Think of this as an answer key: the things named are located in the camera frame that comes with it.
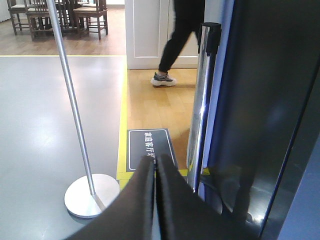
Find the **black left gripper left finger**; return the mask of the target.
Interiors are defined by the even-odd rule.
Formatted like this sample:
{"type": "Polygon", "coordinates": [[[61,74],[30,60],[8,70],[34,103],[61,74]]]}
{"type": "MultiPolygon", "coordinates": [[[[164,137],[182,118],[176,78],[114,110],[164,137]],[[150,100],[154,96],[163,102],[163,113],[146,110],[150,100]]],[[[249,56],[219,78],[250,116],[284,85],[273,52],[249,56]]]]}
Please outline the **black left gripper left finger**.
{"type": "Polygon", "coordinates": [[[154,159],[140,163],[114,201],[69,240],[150,240],[154,212],[154,159]]]}

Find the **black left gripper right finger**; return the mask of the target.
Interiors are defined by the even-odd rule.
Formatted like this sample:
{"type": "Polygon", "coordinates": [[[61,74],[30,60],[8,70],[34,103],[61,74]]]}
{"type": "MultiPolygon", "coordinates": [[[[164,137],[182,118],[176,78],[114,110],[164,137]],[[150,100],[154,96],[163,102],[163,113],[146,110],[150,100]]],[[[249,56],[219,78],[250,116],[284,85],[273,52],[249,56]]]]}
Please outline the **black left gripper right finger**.
{"type": "Polygon", "coordinates": [[[256,239],[196,195],[166,154],[156,159],[156,202],[163,240],[256,239]]]}

